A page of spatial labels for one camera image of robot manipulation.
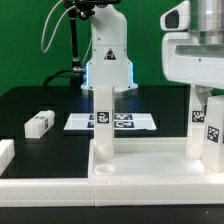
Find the white pillar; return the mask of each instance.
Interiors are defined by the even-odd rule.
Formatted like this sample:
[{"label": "white pillar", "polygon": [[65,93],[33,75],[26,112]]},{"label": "white pillar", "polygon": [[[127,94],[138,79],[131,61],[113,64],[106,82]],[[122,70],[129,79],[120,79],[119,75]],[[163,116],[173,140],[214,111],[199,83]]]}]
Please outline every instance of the white pillar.
[{"label": "white pillar", "polygon": [[95,157],[109,160],[114,156],[114,87],[97,86],[94,89]]}]

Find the black tabletop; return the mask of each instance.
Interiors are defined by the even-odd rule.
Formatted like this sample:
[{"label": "black tabletop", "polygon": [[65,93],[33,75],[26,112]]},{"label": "black tabletop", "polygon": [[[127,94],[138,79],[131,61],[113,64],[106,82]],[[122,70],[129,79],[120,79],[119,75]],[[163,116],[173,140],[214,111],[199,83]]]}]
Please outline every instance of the black tabletop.
[{"label": "black tabletop", "polygon": [[[189,87],[144,87],[116,99],[115,111],[152,113],[156,131],[116,131],[116,137],[184,137]],[[92,131],[64,131],[70,113],[92,113],[93,98],[69,87],[19,87],[0,97],[0,139],[14,139],[16,156],[3,179],[87,177]],[[25,139],[24,123],[42,110],[56,114],[40,139]],[[0,208],[0,223],[223,223],[223,205]]]},{"label": "black tabletop", "polygon": [[[157,130],[115,131],[115,137],[184,137],[188,87],[139,88],[117,98],[115,112],[151,113]],[[20,87],[0,97],[0,138],[15,140],[15,158],[1,178],[87,177],[93,131],[64,131],[70,113],[92,113],[93,97],[69,87]],[[24,123],[39,111],[55,112],[54,126],[39,140],[25,139]]]}]

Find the warning label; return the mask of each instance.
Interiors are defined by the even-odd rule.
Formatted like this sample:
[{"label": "warning label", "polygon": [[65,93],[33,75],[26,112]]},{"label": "warning label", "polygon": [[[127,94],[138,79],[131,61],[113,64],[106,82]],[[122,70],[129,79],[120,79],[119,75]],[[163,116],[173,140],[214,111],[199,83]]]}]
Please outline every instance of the warning label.
[{"label": "warning label", "polygon": [[114,52],[112,51],[112,49],[110,48],[110,50],[107,52],[104,60],[116,60],[116,57],[114,55]]}]

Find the green backdrop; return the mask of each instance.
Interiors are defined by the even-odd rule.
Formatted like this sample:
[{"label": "green backdrop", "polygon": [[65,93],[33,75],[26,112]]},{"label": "green backdrop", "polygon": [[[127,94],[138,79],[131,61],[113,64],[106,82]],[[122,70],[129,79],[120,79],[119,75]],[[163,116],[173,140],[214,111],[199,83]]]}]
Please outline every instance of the green backdrop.
[{"label": "green backdrop", "polygon": [[[41,85],[47,76],[71,67],[71,39],[67,17],[62,21],[49,52],[43,54],[40,51],[45,19],[57,1],[0,1],[0,95],[16,86]],[[182,0],[141,2],[142,20],[139,0],[122,0],[116,6],[128,20],[128,57],[134,63],[135,82],[139,85],[173,85],[174,83],[165,79],[162,72],[161,40],[164,32],[160,29],[160,16]],[[48,37],[63,12],[64,7],[61,5],[50,22]],[[78,33],[80,57],[83,58],[91,37],[90,21],[78,20]],[[68,80],[60,79],[51,85],[68,84]]]}]

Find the white box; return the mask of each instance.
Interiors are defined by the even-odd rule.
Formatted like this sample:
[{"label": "white box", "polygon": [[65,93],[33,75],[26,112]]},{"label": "white box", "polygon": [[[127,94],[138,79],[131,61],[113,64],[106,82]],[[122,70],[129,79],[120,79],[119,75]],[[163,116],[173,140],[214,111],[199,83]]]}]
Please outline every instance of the white box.
[{"label": "white box", "polygon": [[14,141],[0,141],[0,176],[15,156]]},{"label": "white box", "polygon": [[41,138],[53,125],[55,114],[53,111],[41,111],[25,123],[26,138]]}]

